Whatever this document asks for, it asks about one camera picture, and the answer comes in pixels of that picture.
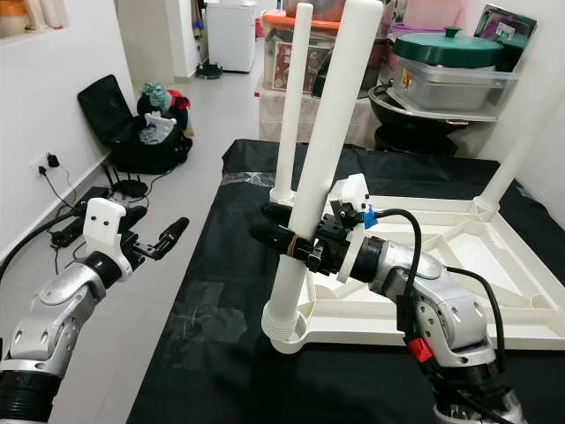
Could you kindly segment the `black open bag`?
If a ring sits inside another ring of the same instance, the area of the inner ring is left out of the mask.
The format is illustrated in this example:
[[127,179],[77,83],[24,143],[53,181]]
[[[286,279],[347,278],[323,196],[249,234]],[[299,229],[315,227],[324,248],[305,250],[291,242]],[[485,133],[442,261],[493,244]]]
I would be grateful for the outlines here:
[[187,110],[159,110],[163,117],[175,118],[177,129],[162,144],[146,145],[139,139],[145,114],[153,112],[139,97],[132,112],[121,92],[117,77],[102,77],[77,95],[79,106],[95,138],[110,151],[110,162],[121,172],[158,175],[170,172],[186,161],[192,148]]

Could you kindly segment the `black glossy bag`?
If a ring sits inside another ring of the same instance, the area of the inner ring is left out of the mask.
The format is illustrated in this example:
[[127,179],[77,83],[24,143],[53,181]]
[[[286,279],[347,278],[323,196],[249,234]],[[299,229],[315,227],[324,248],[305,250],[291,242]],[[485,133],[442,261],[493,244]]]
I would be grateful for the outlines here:
[[[362,86],[358,90],[359,100],[368,97],[370,89],[375,87],[380,82],[380,69],[384,62],[385,53],[391,46],[391,41],[388,40],[388,24],[380,23],[378,25],[378,32],[376,32],[373,46],[370,52],[370,59],[365,68]],[[334,44],[328,46],[327,55],[324,57],[323,64],[319,65],[318,72],[315,73],[313,86],[311,89],[311,96],[314,98],[322,97],[324,86],[328,76],[328,67],[330,67],[332,57],[334,56]]]

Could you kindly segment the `clear plastic container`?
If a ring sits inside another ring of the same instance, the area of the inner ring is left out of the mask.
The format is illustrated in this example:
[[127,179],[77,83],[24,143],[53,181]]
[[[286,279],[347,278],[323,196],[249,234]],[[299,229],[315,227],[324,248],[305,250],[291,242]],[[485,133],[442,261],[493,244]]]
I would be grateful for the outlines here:
[[455,68],[403,59],[387,93],[411,112],[445,116],[496,116],[515,72],[492,67]]

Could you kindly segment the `wall socket with plug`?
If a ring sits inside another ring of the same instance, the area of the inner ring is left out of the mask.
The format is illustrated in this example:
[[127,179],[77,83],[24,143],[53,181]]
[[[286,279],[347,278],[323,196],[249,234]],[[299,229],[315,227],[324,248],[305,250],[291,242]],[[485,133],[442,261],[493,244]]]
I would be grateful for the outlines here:
[[49,172],[49,170],[55,170],[60,166],[61,163],[59,157],[57,157],[56,154],[48,152],[41,154],[41,156],[35,159],[33,169],[36,170],[37,173],[45,175]]

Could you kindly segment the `beige tub orange lid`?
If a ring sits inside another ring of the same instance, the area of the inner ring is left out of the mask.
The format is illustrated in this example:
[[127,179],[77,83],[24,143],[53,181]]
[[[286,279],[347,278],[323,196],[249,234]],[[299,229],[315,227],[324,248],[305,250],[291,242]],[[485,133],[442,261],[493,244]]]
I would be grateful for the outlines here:
[[28,16],[24,0],[0,0],[0,35],[12,37],[26,32]]

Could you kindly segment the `metal pot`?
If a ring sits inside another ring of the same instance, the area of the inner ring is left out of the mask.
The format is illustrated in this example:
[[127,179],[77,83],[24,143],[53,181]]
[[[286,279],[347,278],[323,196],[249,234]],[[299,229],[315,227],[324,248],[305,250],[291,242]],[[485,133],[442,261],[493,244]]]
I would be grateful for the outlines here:
[[310,4],[313,7],[313,20],[338,21],[342,20],[346,0],[282,0],[282,8],[288,17],[295,17],[299,4]]

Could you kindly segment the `white cup stack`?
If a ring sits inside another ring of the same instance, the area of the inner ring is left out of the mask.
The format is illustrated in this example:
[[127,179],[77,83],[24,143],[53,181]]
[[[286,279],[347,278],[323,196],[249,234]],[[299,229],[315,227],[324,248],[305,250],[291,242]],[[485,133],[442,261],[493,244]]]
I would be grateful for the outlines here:
[[23,0],[27,16],[28,31],[62,29],[69,25],[64,0]]

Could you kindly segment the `black round stand base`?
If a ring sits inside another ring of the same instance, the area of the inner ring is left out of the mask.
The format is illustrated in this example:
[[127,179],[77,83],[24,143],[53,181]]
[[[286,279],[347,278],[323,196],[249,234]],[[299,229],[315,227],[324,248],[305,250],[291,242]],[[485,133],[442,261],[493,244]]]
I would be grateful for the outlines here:
[[126,198],[144,198],[148,193],[148,185],[140,180],[120,180],[111,185],[113,193]]

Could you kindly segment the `white plastic packet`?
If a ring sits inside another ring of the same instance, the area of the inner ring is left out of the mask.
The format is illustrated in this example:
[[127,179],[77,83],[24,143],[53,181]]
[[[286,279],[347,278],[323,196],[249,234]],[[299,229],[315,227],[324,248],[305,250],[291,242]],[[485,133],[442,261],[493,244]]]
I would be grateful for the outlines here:
[[162,144],[177,129],[175,118],[163,117],[159,110],[153,110],[153,112],[145,114],[144,119],[144,128],[139,133],[139,139],[142,144]]

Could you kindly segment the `printed cardboard box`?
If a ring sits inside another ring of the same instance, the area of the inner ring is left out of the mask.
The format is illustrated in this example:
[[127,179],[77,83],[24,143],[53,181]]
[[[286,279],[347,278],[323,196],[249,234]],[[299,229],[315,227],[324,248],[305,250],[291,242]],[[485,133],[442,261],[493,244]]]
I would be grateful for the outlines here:
[[501,45],[501,53],[495,65],[497,72],[513,72],[521,59],[530,37],[536,31],[538,21],[501,8],[485,4],[475,29],[475,37]]

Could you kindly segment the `teal plush toy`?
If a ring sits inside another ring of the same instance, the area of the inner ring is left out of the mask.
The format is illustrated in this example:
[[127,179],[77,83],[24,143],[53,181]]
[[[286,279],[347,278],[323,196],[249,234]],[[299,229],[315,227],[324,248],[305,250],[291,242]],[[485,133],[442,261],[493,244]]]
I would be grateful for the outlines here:
[[141,93],[150,108],[155,110],[166,110],[172,104],[167,88],[161,82],[145,82]]

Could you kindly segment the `black power adapter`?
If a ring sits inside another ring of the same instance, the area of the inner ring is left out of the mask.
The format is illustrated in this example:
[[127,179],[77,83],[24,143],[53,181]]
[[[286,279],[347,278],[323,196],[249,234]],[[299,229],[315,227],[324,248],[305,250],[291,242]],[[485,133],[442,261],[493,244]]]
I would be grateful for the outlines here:
[[76,242],[81,237],[82,229],[84,229],[84,222],[81,219],[74,219],[74,221],[69,222],[60,230],[49,231],[51,246],[53,249],[64,249],[71,246],[73,242]]
[[77,210],[85,211],[89,201],[96,198],[108,199],[110,197],[112,197],[112,190],[110,190],[108,186],[88,187],[84,194],[80,195],[79,199],[74,202],[74,207],[76,207]]

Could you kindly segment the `white appliance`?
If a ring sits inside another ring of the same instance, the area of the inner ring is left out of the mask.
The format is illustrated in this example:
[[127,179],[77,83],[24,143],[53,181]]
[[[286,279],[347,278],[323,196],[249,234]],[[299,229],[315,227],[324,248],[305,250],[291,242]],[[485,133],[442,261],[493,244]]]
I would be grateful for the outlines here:
[[223,72],[250,73],[255,60],[254,0],[203,0],[208,61]]

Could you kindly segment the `black floor cloth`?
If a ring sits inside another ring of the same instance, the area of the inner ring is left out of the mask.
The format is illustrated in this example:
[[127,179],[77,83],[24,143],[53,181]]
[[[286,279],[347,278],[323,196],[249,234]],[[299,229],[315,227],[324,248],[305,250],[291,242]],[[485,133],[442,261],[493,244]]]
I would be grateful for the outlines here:
[[[222,155],[227,172],[275,172],[277,147],[237,139]],[[365,173],[371,193],[468,201],[481,193],[498,162],[368,152],[346,148],[336,177]],[[262,219],[269,187],[219,185],[202,233],[181,276],[223,284],[219,307],[244,315],[238,342],[211,344],[198,370],[162,359],[161,338],[126,424],[432,424],[427,380],[402,344],[307,344],[276,352],[260,329],[278,254],[249,235]],[[501,215],[558,278],[565,278],[565,230],[521,183],[501,201]],[[508,378],[532,424],[565,424],[565,352],[508,352]]]

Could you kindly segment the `clear tape strip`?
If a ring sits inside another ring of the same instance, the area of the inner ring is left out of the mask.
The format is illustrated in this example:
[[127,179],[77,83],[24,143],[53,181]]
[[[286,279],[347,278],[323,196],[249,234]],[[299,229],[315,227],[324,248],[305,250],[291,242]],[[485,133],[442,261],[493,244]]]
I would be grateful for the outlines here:
[[227,172],[222,174],[221,186],[254,185],[275,186],[275,174],[272,172]]

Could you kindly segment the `white plastic table top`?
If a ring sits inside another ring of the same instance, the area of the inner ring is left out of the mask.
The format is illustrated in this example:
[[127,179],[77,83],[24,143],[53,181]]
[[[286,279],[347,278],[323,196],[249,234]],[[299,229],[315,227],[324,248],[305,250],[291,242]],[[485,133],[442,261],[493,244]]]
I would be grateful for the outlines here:
[[[444,265],[477,272],[491,287],[509,350],[565,351],[565,285],[511,223],[477,214],[472,201],[372,195],[378,210],[402,208],[421,223],[424,249]],[[297,343],[400,345],[392,300],[354,278],[305,272],[298,298],[286,307],[298,315],[293,336],[266,328],[284,352]]]

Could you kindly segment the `clear tape cross patch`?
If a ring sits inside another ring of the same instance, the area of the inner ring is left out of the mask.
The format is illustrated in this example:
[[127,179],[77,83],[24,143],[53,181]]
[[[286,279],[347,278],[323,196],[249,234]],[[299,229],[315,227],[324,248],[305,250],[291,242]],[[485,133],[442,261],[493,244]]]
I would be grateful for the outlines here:
[[178,292],[167,320],[162,359],[173,368],[198,370],[207,347],[238,342],[246,331],[244,315],[219,307],[223,284],[194,280]]

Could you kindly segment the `green pot with lid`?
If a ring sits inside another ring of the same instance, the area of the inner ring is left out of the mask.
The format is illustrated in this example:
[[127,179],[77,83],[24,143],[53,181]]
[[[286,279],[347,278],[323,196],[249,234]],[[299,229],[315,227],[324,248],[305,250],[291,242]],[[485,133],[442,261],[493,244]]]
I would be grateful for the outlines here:
[[407,33],[396,39],[393,53],[400,59],[455,68],[493,67],[501,57],[500,42],[460,35],[456,26],[443,33]]

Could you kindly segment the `beige cloth-covered stand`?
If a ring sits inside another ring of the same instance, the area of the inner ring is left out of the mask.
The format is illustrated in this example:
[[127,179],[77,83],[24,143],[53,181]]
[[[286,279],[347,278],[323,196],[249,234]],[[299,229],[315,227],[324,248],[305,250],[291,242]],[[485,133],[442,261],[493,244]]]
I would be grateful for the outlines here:
[[[259,139],[279,142],[283,125],[283,109],[285,109],[285,93],[282,90],[267,90],[259,88],[254,92],[259,103],[258,129]],[[316,113],[321,98],[303,94],[300,102],[298,119],[298,144],[307,144],[313,131]],[[379,120],[373,113],[370,101],[367,98],[358,98],[351,113],[350,126],[344,144],[351,144],[363,148],[375,148],[373,133],[379,126]]]

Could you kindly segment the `orange-lidded storage box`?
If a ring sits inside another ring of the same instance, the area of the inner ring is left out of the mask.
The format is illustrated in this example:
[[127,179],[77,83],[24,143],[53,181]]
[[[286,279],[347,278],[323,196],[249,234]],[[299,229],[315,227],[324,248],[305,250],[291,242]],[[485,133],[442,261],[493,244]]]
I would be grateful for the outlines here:
[[[260,21],[265,28],[265,69],[261,85],[265,89],[285,92],[296,20],[286,11],[265,11]],[[303,85],[307,95],[314,89],[316,77],[328,67],[339,26],[339,21],[312,20]]]

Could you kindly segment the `pink plastic container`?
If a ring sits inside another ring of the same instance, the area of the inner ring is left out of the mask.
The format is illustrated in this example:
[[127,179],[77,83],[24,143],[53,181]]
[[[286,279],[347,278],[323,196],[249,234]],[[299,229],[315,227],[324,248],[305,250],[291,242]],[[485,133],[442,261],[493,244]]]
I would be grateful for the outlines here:
[[459,24],[464,0],[400,0],[401,24],[410,28],[442,29]]

